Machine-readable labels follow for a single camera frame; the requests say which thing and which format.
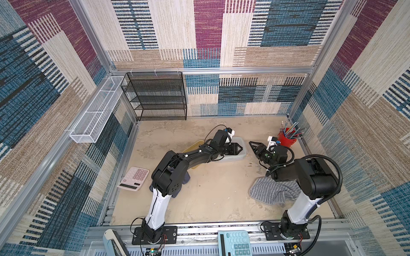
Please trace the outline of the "translucent white lunch box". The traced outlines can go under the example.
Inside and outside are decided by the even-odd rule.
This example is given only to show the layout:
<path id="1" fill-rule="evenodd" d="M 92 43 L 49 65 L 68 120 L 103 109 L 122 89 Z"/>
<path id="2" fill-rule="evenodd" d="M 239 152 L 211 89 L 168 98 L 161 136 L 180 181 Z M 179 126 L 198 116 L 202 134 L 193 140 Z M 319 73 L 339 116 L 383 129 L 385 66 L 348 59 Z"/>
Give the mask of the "translucent white lunch box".
<path id="1" fill-rule="evenodd" d="M 244 140 L 241 137 L 233 137 L 232 142 L 238 143 L 242 147 L 242 150 L 238 155 L 226 155 L 220 162 L 241 161 L 246 157 L 247 148 Z"/>

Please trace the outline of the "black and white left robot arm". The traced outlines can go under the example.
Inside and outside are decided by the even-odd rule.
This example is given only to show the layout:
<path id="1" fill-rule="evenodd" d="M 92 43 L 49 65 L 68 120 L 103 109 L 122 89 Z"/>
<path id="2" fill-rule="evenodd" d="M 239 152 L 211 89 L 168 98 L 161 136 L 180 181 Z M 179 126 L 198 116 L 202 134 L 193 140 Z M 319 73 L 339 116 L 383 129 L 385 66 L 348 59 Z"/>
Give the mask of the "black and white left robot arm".
<path id="1" fill-rule="evenodd" d="M 142 221 L 141 239 L 156 243 L 164 238 L 165 213 L 172 197 L 176 197 L 189 179 L 188 169 L 200 164 L 216 162 L 227 156 L 236 156 L 243 147 L 232 141 L 235 131 L 218 130 L 212 139 L 186 153 L 168 151 L 153 171 L 153 197 L 147 216 Z"/>

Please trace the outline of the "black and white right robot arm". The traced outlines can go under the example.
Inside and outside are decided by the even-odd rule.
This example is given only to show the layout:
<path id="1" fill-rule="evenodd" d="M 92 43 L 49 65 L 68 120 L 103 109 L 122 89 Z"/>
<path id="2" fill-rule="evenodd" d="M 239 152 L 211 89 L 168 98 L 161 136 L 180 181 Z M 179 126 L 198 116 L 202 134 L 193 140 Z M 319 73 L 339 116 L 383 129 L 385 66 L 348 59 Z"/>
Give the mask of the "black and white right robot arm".
<path id="1" fill-rule="evenodd" d="M 276 182 L 294 181 L 301 189 L 294 205 L 284 212 L 280 224 L 271 232 L 279 233 L 284 240 L 298 237 L 306 231 L 315 210 L 340 192 L 341 168 L 325 155 L 312 154 L 296 159 L 292 149 L 283 145 L 266 146 L 254 141 L 249 145 L 256 158 L 267 165 L 267 177 Z"/>

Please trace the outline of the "yellow lunch box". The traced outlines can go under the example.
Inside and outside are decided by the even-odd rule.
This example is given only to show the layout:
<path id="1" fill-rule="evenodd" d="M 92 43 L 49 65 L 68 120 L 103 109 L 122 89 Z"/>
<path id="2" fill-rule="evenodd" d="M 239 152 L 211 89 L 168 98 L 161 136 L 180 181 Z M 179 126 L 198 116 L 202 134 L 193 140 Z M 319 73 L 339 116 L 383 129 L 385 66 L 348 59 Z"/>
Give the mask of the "yellow lunch box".
<path id="1" fill-rule="evenodd" d="M 199 140 L 196 143 L 194 143 L 193 145 L 191 145 L 190 147 L 188 147 L 187 149 L 185 149 L 182 154 L 187 155 L 189 152 L 192 151 L 198 151 L 200 149 L 200 146 L 204 144 L 204 140 Z M 191 162 L 189 164 L 189 168 L 188 169 L 195 169 L 198 165 L 204 163 L 204 160 L 195 160 L 194 162 Z"/>

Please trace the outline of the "red pen holder cup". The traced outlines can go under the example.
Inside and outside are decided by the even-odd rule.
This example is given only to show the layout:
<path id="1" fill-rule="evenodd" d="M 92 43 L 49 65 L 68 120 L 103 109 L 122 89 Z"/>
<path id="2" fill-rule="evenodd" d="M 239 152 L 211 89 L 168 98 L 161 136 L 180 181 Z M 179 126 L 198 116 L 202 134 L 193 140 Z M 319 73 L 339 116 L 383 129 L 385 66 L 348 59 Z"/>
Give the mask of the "red pen holder cup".
<path id="1" fill-rule="evenodd" d="M 280 130 L 279 134 L 278 134 L 278 140 L 280 141 L 280 144 L 282 146 L 286 146 L 286 147 L 291 147 L 293 144 L 295 144 L 297 142 L 297 139 L 290 139 L 287 136 L 285 136 L 285 133 L 289 130 L 289 128 L 286 128 L 285 131 Z"/>

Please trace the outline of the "pens in red cup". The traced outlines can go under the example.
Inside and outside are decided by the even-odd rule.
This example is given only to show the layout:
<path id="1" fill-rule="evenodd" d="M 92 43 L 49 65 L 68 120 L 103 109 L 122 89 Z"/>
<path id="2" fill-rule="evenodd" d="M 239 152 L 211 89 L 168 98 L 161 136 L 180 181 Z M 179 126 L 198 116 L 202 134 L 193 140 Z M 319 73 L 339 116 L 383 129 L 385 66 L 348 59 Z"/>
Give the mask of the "pens in red cup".
<path id="1" fill-rule="evenodd" d="M 294 123 L 291 127 L 281 128 L 279 135 L 283 135 L 286 139 L 298 139 L 302 138 L 307 128 L 298 127 L 298 122 Z"/>

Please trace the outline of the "grey striped cloth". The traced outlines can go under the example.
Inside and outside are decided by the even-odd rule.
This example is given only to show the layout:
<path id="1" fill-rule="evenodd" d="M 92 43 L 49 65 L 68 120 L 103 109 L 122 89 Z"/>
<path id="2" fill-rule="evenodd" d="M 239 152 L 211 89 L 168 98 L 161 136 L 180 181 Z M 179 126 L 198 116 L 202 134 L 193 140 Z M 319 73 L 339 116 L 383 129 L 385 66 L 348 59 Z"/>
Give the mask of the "grey striped cloth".
<path id="1" fill-rule="evenodd" d="M 269 177 L 260 177 L 251 186 L 249 196 L 267 205 L 283 207 L 286 202 L 294 202 L 301 192 L 295 181 L 276 182 Z"/>

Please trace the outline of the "dark blue cloth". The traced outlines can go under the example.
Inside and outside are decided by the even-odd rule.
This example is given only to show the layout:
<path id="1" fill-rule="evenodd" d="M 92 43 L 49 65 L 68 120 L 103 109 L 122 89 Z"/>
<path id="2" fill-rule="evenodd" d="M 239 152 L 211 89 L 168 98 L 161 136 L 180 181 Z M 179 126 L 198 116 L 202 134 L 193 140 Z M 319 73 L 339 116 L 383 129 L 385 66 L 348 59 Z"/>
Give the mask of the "dark blue cloth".
<path id="1" fill-rule="evenodd" d="M 188 172 L 185 173 L 185 176 L 184 176 L 184 179 L 183 179 L 183 181 L 182 181 L 182 184 L 183 184 L 183 185 L 187 184 L 187 183 L 190 181 L 190 179 L 191 179 L 191 176 L 189 175 L 189 173 L 188 173 Z M 150 184 L 149 189 L 150 189 L 151 192 L 153 192 L 153 184 Z"/>

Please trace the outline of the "pink calculator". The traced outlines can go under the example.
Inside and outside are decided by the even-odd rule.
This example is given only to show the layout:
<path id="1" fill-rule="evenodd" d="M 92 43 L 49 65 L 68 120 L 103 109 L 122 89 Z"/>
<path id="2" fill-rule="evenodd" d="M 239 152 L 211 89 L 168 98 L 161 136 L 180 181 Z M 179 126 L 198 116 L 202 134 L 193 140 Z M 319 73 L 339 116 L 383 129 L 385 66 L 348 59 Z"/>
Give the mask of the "pink calculator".
<path id="1" fill-rule="evenodd" d="M 148 174 L 149 169 L 133 166 L 121 179 L 117 187 L 120 189 L 136 192 L 141 188 Z"/>

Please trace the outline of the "teal calculator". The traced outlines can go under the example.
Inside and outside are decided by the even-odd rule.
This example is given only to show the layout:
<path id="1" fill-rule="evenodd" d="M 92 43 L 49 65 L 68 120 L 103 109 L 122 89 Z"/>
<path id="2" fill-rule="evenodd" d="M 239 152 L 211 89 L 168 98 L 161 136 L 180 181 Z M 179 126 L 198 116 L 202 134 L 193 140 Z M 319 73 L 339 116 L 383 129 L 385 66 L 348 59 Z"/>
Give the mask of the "teal calculator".
<path id="1" fill-rule="evenodd" d="M 252 256 L 248 232 L 245 230 L 219 231 L 218 251 L 220 256 Z"/>

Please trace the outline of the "white handheld device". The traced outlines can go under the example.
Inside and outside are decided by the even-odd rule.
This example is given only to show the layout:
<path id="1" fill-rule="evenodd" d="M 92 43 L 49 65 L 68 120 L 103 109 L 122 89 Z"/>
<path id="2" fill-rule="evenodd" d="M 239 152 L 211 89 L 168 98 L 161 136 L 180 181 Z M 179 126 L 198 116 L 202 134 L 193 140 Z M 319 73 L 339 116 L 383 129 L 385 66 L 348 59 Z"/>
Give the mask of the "white handheld device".
<path id="1" fill-rule="evenodd" d="M 121 240 L 116 230 L 107 229 L 103 235 L 103 242 L 108 256 L 130 256 L 126 245 Z"/>

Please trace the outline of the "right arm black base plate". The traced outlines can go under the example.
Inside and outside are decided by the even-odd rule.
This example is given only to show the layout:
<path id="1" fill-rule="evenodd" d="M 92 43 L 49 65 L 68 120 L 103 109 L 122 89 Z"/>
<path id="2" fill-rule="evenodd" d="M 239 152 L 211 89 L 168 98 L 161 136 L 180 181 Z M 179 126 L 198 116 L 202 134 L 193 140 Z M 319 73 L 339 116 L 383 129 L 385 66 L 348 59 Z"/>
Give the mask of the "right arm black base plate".
<path id="1" fill-rule="evenodd" d="M 297 225 L 296 228 L 289 228 L 285 233 L 282 233 L 281 223 L 264 221 L 260 224 L 260 229 L 265 234 L 267 241 L 300 240 L 301 238 L 307 240 L 311 238 L 307 224 Z"/>

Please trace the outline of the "aluminium front rail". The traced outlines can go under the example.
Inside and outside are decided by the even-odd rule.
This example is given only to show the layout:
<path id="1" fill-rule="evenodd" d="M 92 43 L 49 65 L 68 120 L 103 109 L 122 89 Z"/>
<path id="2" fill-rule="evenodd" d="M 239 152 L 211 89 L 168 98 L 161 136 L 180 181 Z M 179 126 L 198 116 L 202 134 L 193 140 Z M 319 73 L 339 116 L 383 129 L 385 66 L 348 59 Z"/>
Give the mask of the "aluminium front rail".
<path id="1" fill-rule="evenodd" d="M 211 244 L 216 241 L 218 231 L 234 230 L 247 231 L 252 243 L 268 242 L 265 234 L 261 231 L 260 221 L 177 224 L 176 226 L 177 245 Z M 103 235 L 107 229 L 116 230 L 121 240 L 131 245 L 133 234 L 129 226 L 100 226 L 89 229 L 82 248 L 102 246 Z M 322 221 L 319 241 L 347 241 L 351 239 L 354 239 L 354 233 L 347 220 L 325 218 Z"/>

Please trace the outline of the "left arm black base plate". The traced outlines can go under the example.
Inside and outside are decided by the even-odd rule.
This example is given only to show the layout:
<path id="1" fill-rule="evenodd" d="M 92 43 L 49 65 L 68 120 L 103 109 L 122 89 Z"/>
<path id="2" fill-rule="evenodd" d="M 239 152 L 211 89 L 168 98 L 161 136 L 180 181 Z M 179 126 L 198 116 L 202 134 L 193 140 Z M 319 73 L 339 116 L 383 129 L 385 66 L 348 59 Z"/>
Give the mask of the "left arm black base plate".
<path id="1" fill-rule="evenodd" d="M 158 230 L 148 226 L 136 227 L 133 231 L 132 245 L 176 244 L 177 226 L 161 226 Z"/>

